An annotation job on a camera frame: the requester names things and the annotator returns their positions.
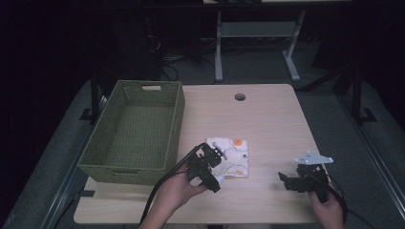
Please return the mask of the person's right hand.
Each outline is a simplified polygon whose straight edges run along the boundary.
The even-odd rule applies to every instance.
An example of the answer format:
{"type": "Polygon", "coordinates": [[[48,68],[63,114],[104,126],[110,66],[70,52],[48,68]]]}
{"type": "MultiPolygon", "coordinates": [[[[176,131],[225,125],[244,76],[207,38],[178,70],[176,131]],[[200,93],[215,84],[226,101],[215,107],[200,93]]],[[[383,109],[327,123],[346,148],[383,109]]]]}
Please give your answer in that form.
{"type": "Polygon", "coordinates": [[[308,192],[312,211],[324,229],[345,229],[343,209],[338,198],[328,194],[328,200],[322,203],[315,192],[308,192]]]}

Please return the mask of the white cloth with orange print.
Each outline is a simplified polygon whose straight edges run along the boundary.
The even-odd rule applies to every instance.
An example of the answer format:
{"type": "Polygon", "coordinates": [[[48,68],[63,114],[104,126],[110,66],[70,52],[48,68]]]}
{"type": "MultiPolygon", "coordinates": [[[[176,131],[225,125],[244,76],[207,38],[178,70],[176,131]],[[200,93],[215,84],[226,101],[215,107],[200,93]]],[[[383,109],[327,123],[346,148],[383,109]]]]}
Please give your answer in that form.
{"type": "Polygon", "coordinates": [[[216,177],[248,178],[249,149],[246,140],[228,137],[208,137],[206,143],[218,147],[223,153],[222,162],[212,169],[216,177]]]}

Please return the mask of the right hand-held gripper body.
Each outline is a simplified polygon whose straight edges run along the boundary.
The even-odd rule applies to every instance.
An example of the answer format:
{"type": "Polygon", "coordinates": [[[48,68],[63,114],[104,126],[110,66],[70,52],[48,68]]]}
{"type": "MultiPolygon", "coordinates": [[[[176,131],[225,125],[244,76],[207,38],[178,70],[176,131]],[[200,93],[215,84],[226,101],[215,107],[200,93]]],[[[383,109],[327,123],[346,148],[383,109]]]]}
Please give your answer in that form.
{"type": "Polygon", "coordinates": [[[297,163],[296,172],[299,175],[298,192],[315,192],[319,201],[325,203],[329,179],[324,165],[333,163],[333,158],[308,151],[294,161],[297,163]]]}

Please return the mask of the person's left hand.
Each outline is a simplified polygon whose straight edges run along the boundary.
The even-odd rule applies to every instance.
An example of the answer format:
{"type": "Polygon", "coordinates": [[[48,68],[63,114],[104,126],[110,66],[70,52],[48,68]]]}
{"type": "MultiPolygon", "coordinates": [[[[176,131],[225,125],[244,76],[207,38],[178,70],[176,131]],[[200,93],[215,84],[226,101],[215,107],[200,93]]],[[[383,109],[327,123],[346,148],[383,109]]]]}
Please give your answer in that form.
{"type": "Polygon", "coordinates": [[[172,210],[175,213],[189,199],[206,190],[207,188],[203,185],[191,185],[185,174],[175,175],[168,178],[158,189],[152,209],[172,210]]]}

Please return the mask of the white metal stand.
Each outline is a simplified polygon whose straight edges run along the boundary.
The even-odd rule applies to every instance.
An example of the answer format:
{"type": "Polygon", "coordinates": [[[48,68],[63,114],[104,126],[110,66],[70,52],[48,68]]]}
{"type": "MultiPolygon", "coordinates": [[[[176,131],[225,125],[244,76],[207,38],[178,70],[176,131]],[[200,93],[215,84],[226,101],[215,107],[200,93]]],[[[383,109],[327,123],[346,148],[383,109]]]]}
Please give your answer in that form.
{"type": "Polygon", "coordinates": [[[290,43],[287,49],[282,50],[282,55],[288,68],[289,75],[293,81],[299,81],[292,59],[302,24],[306,15],[305,10],[298,13],[295,21],[281,22],[226,22],[222,19],[222,13],[217,13],[216,25],[216,51],[215,51],[215,81],[222,82],[223,61],[222,61],[222,39],[223,38],[289,38],[290,43]]]}

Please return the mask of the black metal post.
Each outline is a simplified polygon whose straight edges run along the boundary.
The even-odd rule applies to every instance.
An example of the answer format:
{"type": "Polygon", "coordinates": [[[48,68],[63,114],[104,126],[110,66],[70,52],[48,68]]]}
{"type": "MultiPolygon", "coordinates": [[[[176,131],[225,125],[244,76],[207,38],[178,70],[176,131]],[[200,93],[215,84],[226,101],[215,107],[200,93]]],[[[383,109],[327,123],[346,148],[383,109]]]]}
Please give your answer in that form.
{"type": "Polygon", "coordinates": [[[357,67],[352,69],[352,117],[358,125],[364,122],[376,122],[370,108],[361,107],[362,74],[357,67]]]}
{"type": "Polygon", "coordinates": [[[98,73],[94,71],[90,78],[90,88],[91,88],[91,107],[83,110],[80,120],[89,121],[94,124],[99,116],[99,88],[98,88],[98,73]]]}

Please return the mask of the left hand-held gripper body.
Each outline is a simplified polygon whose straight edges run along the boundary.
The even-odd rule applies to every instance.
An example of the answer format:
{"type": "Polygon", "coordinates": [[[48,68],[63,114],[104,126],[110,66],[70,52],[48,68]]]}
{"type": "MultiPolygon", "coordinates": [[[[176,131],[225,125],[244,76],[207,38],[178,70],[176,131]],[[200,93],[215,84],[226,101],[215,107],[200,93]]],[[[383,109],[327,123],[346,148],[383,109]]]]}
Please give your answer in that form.
{"type": "Polygon", "coordinates": [[[219,166],[223,159],[226,159],[226,155],[217,145],[211,147],[204,142],[195,147],[186,160],[188,181],[198,178],[201,185],[219,185],[212,169],[219,166]]]}

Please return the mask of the green woven basket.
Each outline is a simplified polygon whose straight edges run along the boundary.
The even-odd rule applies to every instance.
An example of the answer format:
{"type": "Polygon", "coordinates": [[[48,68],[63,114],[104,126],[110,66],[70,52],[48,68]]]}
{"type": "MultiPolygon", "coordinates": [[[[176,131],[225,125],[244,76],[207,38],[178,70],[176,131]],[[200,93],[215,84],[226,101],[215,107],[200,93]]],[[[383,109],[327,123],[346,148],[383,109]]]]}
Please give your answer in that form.
{"type": "Polygon", "coordinates": [[[155,185],[176,165],[184,106],[180,82],[119,80],[78,167],[97,182],[155,185]]]}

